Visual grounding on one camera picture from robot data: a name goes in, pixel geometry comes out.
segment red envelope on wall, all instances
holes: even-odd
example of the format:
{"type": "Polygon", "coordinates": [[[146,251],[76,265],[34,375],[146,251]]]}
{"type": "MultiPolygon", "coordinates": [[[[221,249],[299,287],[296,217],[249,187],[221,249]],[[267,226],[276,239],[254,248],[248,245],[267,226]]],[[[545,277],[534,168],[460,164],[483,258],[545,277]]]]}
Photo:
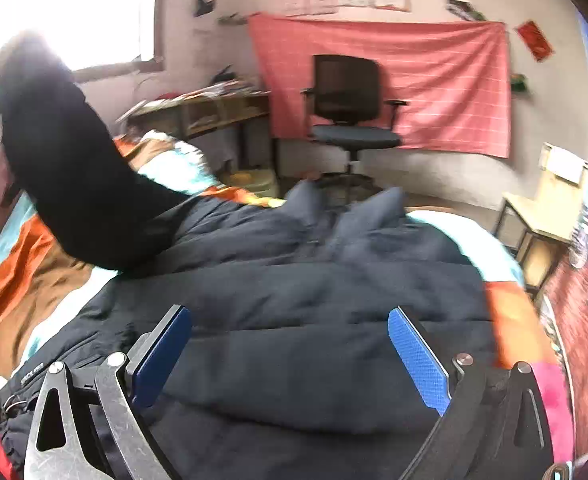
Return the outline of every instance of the red envelope on wall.
{"type": "Polygon", "coordinates": [[[517,27],[516,30],[529,47],[529,50],[534,54],[536,61],[544,61],[554,53],[552,46],[542,35],[542,32],[534,20],[529,20],[528,22],[523,23],[520,27],[517,27]]]}

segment red curtain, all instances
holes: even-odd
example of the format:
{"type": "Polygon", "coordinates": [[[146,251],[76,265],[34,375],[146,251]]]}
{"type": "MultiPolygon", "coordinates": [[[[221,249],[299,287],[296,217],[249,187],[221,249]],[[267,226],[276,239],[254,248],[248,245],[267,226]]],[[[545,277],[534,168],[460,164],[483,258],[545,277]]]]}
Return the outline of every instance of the red curtain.
{"type": "MultiPolygon", "coordinates": [[[[328,22],[256,14],[250,31],[271,90],[276,137],[307,136],[300,90],[313,85],[312,56],[342,54],[377,61],[383,98],[410,102],[395,125],[403,147],[509,156],[503,23],[328,22]]],[[[386,122],[389,114],[373,124],[386,122]]]]}

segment window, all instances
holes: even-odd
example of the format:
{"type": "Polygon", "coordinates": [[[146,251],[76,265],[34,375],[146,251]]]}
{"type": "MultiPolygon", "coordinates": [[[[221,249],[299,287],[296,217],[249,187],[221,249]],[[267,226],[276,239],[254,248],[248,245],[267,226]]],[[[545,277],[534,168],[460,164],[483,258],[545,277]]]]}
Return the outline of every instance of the window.
{"type": "Polygon", "coordinates": [[[91,67],[81,80],[158,69],[158,17],[155,0],[0,0],[0,47],[31,29],[72,70],[91,67]]]}

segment metal bolt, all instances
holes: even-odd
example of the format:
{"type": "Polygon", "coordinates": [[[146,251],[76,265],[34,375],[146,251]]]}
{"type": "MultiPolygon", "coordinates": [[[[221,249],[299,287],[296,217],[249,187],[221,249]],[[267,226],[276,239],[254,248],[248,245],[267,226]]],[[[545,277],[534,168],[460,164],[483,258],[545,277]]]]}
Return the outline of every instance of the metal bolt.
{"type": "Polygon", "coordinates": [[[461,366],[471,366],[474,364],[474,358],[466,353],[461,353],[456,356],[456,362],[461,366]]]}
{"type": "Polygon", "coordinates": [[[530,374],[532,371],[531,365],[529,363],[525,363],[524,361],[518,363],[516,368],[518,368],[518,371],[522,374],[530,374]]]}
{"type": "Polygon", "coordinates": [[[107,364],[109,366],[120,366],[125,362],[125,354],[123,352],[114,352],[112,355],[107,357],[107,364]]]}
{"type": "Polygon", "coordinates": [[[58,374],[63,369],[63,363],[61,361],[55,361],[50,365],[50,373],[58,374]]]}

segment wall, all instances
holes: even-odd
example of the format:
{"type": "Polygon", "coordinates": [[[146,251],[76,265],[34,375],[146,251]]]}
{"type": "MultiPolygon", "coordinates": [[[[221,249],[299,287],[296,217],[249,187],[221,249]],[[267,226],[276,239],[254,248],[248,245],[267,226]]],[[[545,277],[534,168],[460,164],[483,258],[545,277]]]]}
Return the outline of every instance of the wall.
{"type": "MultiPolygon", "coordinates": [[[[229,63],[232,54],[231,43],[225,38],[227,29],[218,27],[216,18],[233,12],[230,10],[232,4],[232,0],[217,0],[215,12],[194,18],[193,0],[165,0],[166,70],[81,85],[88,103],[112,133],[117,133],[116,119],[141,99],[151,99],[167,91],[187,92],[206,86],[212,76],[229,63]]],[[[202,143],[209,145],[208,151],[216,158],[216,139],[203,138],[202,143]]]]}
{"type": "MultiPolygon", "coordinates": [[[[341,8],[327,16],[335,20],[449,22],[458,20],[445,10],[445,0],[411,0],[412,12],[366,8],[341,8]]],[[[400,185],[413,192],[498,208],[504,191],[532,195],[538,182],[538,156],[544,142],[588,156],[588,67],[586,53],[569,0],[469,0],[490,20],[507,24],[512,71],[529,79],[531,96],[513,98],[512,153],[509,160],[483,155],[404,152],[388,150],[363,153],[364,173],[384,185],[400,185]],[[513,30],[535,20],[555,49],[537,63],[513,30]]],[[[279,0],[235,0],[244,13],[280,12],[279,0]]],[[[247,31],[237,31],[235,65],[242,72],[256,72],[256,61],[247,31]]],[[[339,171],[341,150],[282,142],[285,174],[304,171],[339,171]]]]}

